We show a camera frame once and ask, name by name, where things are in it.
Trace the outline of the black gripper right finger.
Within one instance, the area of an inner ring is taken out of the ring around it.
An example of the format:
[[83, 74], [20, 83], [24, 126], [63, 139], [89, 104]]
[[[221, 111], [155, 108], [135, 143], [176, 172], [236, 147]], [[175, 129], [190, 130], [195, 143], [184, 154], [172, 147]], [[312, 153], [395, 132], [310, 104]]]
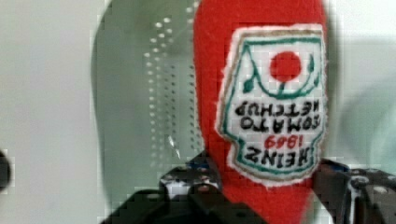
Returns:
[[396, 224], [395, 175], [322, 160], [313, 191], [334, 224]]

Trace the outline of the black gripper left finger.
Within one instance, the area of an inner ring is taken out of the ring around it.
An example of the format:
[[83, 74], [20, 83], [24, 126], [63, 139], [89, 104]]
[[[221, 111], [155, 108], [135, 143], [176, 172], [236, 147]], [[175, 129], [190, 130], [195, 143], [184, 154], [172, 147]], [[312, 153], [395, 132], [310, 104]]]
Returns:
[[159, 186], [173, 200], [187, 195], [191, 187], [200, 184], [222, 189], [218, 167], [205, 151], [163, 175]]

